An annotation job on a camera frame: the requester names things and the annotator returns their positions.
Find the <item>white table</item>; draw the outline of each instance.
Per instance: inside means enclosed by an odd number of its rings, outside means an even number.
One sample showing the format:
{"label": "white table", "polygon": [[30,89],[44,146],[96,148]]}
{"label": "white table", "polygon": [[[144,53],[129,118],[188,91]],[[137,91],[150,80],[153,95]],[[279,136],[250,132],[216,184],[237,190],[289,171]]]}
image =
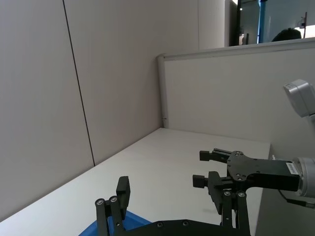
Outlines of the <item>white table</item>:
{"label": "white table", "polygon": [[[190,219],[219,224],[207,189],[193,188],[192,175],[226,164],[199,161],[200,150],[241,150],[266,159],[269,143],[159,129],[0,223],[3,236],[77,236],[96,220],[94,202],[115,195],[120,176],[129,176],[128,210],[149,220]],[[247,191],[254,235],[262,190]]]}

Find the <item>bolt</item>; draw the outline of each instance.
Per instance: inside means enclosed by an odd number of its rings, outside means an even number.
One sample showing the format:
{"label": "bolt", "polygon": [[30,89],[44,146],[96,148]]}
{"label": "bolt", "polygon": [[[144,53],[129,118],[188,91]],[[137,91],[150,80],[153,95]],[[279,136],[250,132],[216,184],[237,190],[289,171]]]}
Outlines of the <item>bolt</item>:
{"label": "bolt", "polygon": [[115,201],[117,201],[117,198],[116,198],[116,197],[113,197],[110,201],[111,201],[112,203],[114,203]]}
{"label": "bolt", "polygon": [[244,197],[244,196],[245,196],[245,193],[239,192],[239,193],[237,193],[237,195],[238,195],[239,197]]}
{"label": "bolt", "polygon": [[97,205],[102,205],[103,203],[104,203],[104,200],[98,200],[96,204]]}

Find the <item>blue mat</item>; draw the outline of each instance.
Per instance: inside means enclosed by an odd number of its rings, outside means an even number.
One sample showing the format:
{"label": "blue mat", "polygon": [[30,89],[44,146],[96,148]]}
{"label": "blue mat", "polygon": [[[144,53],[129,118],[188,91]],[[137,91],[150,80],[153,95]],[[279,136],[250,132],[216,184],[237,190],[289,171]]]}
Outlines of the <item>blue mat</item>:
{"label": "blue mat", "polygon": [[[126,230],[132,230],[143,225],[150,224],[151,222],[137,216],[129,211],[126,213],[125,220],[123,221],[124,228]],[[109,234],[113,235],[114,226],[112,217],[108,218]],[[94,221],[90,224],[79,236],[97,236],[97,223]]]}

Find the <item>white label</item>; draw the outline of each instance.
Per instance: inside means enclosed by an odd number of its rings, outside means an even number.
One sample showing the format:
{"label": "white label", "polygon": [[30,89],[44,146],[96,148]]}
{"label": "white label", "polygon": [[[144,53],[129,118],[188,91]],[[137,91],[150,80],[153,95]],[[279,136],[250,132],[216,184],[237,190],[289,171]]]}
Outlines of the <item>white label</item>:
{"label": "white label", "polygon": [[293,163],[287,162],[287,163],[286,163],[286,166],[288,167],[288,169],[289,169],[289,171],[290,171],[290,173],[291,173],[292,175],[298,175],[298,174],[299,174],[299,173],[297,172],[297,170],[296,170],[296,168],[295,168],[295,166],[294,166]]}

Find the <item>person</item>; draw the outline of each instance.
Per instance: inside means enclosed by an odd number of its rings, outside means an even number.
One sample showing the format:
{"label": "person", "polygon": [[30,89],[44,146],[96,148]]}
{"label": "person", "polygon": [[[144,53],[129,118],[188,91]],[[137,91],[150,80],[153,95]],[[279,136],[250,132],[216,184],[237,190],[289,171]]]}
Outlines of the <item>person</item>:
{"label": "person", "polygon": [[301,37],[301,32],[297,29],[284,29],[272,40],[272,42],[291,40],[291,39],[299,39]]}

